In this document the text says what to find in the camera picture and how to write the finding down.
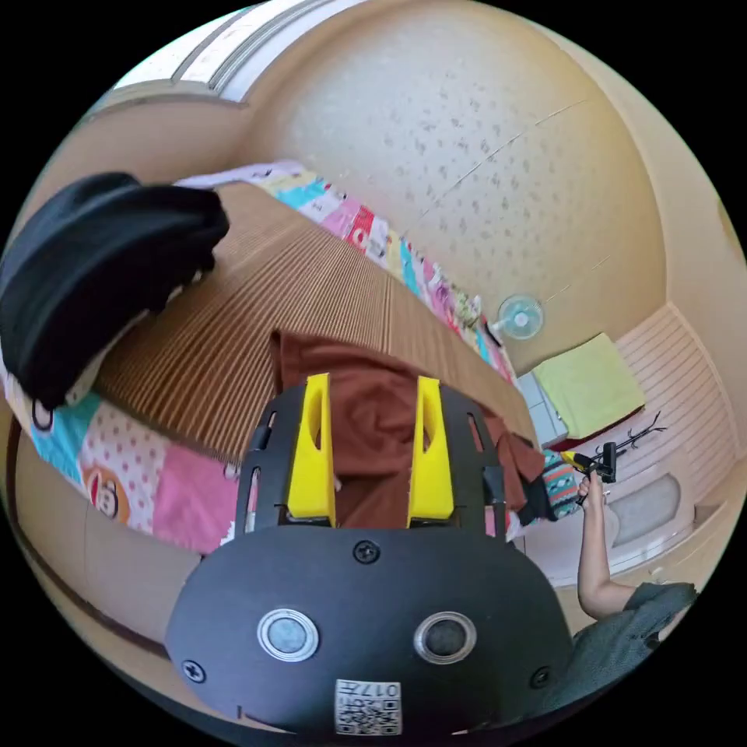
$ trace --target gray sleeve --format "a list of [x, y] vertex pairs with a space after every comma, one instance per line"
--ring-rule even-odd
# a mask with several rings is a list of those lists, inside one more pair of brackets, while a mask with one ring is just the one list
[[641, 584], [625, 605], [626, 610], [641, 612], [646, 609], [646, 617], [670, 615], [691, 605], [698, 597], [693, 584]]

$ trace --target patterned fabric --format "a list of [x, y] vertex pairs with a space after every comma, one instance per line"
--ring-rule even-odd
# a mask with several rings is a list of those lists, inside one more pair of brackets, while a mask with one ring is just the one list
[[563, 461], [563, 457], [556, 451], [544, 450], [545, 469], [542, 478], [545, 480], [547, 495], [550, 506], [556, 517], [575, 514], [580, 509], [576, 503], [578, 484], [576, 482], [576, 471]]

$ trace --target wall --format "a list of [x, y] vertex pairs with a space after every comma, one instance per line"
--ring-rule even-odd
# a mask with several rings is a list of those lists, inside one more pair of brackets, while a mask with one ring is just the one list
[[584, 454], [605, 441], [620, 442], [649, 426], [661, 410], [652, 433], [628, 450], [617, 465], [618, 480], [656, 464], [683, 448], [693, 478], [695, 500], [700, 501], [723, 479], [737, 461], [736, 427], [729, 401], [698, 338], [670, 303], [616, 342], [623, 359], [646, 395], [646, 408], [578, 447]]
[[233, 165], [247, 111], [196, 98], [127, 102], [75, 128], [34, 185], [14, 228], [70, 182], [100, 171], [127, 171], [143, 181], [175, 181]]
[[626, 122], [656, 194], [667, 295], [713, 359], [747, 453], [747, 262], [710, 179], [676, 130], [624, 78], [576, 44], [537, 26], [572, 55]]
[[643, 162], [555, 44], [463, 0], [412, 0], [324, 44], [318, 33], [253, 118], [243, 161], [297, 158], [323, 174], [491, 317], [512, 293], [545, 302], [543, 332], [507, 341], [519, 373], [600, 331], [617, 338], [664, 303]]

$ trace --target fan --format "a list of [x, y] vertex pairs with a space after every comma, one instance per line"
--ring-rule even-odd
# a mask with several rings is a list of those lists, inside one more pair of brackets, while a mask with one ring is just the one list
[[514, 340], [529, 340], [542, 329], [544, 323], [545, 315], [539, 301], [517, 294], [500, 304], [498, 321], [491, 325], [491, 329]]

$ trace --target bed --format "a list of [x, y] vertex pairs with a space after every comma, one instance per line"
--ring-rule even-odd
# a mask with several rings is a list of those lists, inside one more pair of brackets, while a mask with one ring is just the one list
[[[263, 335], [274, 328], [432, 370], [534, 440], [479, 305], [384, 218], [291, 161], [179, 184], [215, 188], [230, 216], [210, 277], [132, 329], [75, 406], [40, 412], [0, 359], [5, 396], [40, 457], [109, 518], [201, 554], [233, 537], [239, 464], [273, 394]], [[244, 338], [249, 327], [257, 334]], [[190, 352], [194, 334], [211, 349]], [[507, 537], [520, 532], [510, 515]]]

